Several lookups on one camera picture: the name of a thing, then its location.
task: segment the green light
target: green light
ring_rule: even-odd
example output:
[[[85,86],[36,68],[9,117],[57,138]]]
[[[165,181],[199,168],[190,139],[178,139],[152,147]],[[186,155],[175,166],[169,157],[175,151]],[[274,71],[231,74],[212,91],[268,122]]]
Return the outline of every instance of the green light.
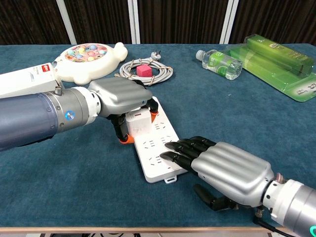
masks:
[[[316,226],[311,226],[310,228],[310,232],[312,234],[312,236],[316,237],[316,234],[314,233],[314,230],[316,229]]]

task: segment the pink sponge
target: pink sponge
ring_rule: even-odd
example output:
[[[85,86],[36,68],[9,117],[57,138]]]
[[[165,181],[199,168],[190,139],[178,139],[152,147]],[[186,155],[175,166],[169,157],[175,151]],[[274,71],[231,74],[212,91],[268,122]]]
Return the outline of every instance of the pink sponge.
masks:
[[[146,64],[136,67],[136,72],[139,77],[151,77],[153,75],[152,68]]]

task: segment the blue tablecloth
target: blue tablecloth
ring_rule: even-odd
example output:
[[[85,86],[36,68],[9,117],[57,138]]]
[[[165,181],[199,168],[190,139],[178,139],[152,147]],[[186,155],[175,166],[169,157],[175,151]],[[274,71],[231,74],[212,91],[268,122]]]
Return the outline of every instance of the blue tablecloth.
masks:
[[[316,58],[315,46],[289,46]],[[69,47],[0,46],[0,73],[51,62]],[[316,188],[316,99],[296,102],[245,70],[230,81],[195,59],[199,49],[226,45],[126,47],[126,61],[158,49],[161,62],[174,69],[168,81],[149,89],[180,138],[201,135],[234,144],[269,161],[275,173]],[[251,209],[208,209],[194,193],[195,183],[204,184],[190,173],[169,185],[147,183],[134,146],[120,144],[111,122],[97,118],[41,143],[0,153],[0,227],[254,226]]]

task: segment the robotic hand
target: robotic hand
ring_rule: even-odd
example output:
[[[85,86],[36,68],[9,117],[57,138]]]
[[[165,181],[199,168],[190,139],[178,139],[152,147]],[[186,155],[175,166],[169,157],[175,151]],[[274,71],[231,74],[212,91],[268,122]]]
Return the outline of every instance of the robotic hand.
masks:
[[[140,81],[122,77],[97,79],[89,88],[73,87],[0,99],[0,151],[52,138],[56,133],[110,119],[122,143],[132,143],[125,113],[150,108],[152,119],[158,103]]]
[[[165,144],[175,152],[160,154],[199,176],[224,196],[215,198],[200,185],[194,191],[213,210],[257,207],[255,224],[290,237],[262,220],[266,207],[273,220],[302,237],[316,237],[316,190],[274,176],[267,161],[225,142],[203,137]]]

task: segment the power strip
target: power strip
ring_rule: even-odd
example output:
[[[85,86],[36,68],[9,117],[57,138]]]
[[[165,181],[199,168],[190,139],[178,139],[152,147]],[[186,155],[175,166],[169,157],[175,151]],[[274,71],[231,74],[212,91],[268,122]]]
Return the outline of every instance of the power strip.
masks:
[[[145,179],[149,183],[164,180],[170,184],[177,181],[177,175],[187,172],[169,160],[162,159],[159,155],[169,151],[164,146],[166,142],[178,141],[167,115],[163,111],[158,99],[153,97],[159,104],[158,115],[151,124],[148,133],[134,137],[135,148],[143,168]]]

